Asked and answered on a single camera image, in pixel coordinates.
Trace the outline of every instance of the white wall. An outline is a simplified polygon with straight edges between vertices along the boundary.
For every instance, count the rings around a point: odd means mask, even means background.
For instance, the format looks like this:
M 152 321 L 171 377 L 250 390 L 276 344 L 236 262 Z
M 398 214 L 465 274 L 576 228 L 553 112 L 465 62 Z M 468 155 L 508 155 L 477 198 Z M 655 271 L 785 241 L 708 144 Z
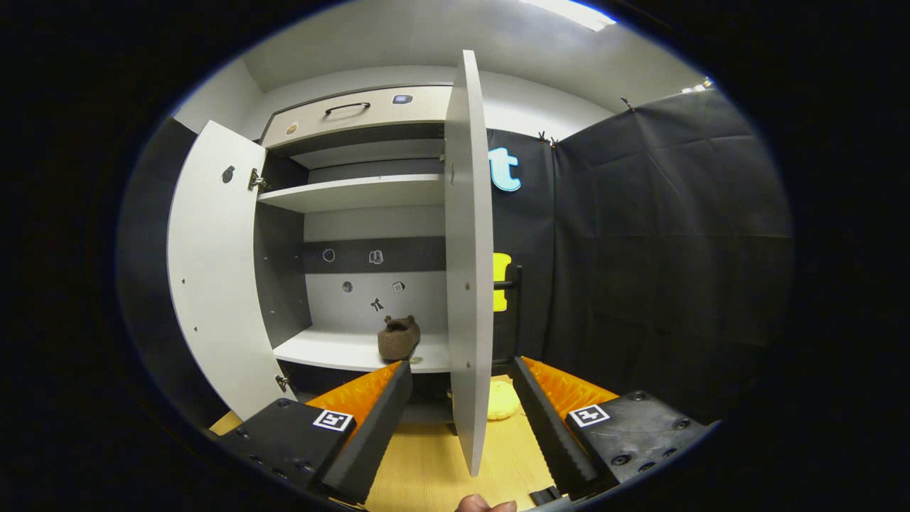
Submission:
M 199 133 L 211 119 L 242 133 L 249 110 L 262 98 L 262 90 L 239 58 L 222 67 L 180 106 L 174 119 Z
M 317 97 L 362 87 L 428 82 L 451 83 L 454 67 L 367 67 L 323 75 L 271 90 L 249 110 L 242 131 L 247 138 L 262 136 L 268 118 L 276 110 Z M 557 139 L 608 118 L 613 113 L 590 101 L 522 78 L 480 72 L 483 113 L 487 128 L 503 129 L 537 137 L 539 132 Z

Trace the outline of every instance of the wooden floor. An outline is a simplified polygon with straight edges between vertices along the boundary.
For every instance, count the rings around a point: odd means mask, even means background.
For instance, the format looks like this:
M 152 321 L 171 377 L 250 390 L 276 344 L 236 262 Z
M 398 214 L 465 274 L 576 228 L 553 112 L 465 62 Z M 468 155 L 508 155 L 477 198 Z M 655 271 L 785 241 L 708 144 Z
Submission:
M 505 380 L 502 375 L 493 380 Z M 212 430 L 224 434 L 239 425 L 229 413 Z M 451 512 L 469 494 L 479 493 L 495 505 L 515 500 L 519 510 L 534 507 L 529 493 L 552 486 L 528 418 L 514 415 L 487 422 L 480 475 L 468 475 L 458 437 L 445 425 L 400 426 L 389 441 L 369 492 L 372 512 Z

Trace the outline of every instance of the black curtain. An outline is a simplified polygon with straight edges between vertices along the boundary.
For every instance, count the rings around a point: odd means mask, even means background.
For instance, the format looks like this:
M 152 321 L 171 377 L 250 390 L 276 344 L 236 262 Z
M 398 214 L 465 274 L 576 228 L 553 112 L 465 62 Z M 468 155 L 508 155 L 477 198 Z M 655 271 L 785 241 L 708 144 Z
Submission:
M 555 148 L 544 361 L 698 421 L 723 416 L 781 333 L 793 274 L 775 165 L 715 90 L 627 110 Z
M 493 250 L 522 266 L 521 339 L 515 343 L 516 308 L 493 314 L 493 361 L 516 353 L 543 356 L 553 272 L 553 155 L 550 142 L 498 129 L 487 130 L 489 149 L 506 148 L 518 160 L 511 175 L 521 186 L 507 192 L 490 185 L 493 204 Z M 511 268 L 506 279 L 511 279 Z

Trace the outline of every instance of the brown slipper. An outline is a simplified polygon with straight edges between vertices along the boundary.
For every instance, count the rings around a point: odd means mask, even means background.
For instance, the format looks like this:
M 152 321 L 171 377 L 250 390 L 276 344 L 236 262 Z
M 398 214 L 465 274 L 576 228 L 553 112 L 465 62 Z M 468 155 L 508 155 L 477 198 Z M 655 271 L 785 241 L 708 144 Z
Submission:
M 379 355 L 387 361 L 409 359 L 420 343 L 420 327 L 414 317 L 395 318 L 386 316 L 386 328 L 379 331 Z

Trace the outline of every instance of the black stand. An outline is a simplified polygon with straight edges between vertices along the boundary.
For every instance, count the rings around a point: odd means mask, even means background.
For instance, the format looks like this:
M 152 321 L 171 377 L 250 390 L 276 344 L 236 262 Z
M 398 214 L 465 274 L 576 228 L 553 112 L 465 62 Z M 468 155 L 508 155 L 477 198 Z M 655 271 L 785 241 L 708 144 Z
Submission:
M 505 375 L 512 364 L 512 359 L 518 355 L 518 344 L 521 340 L 521 271 L 521 265 L 515 265 L 511 281 L 497 281 L 493 283 L 493 290 L 512 291 L 510 300 L 513 304 L 513 311 L 515 312 L 515 334 L 512 343 L 512 355 L 505 359 L 493 361 L 492 371 L 490 372 L 492 376 Z

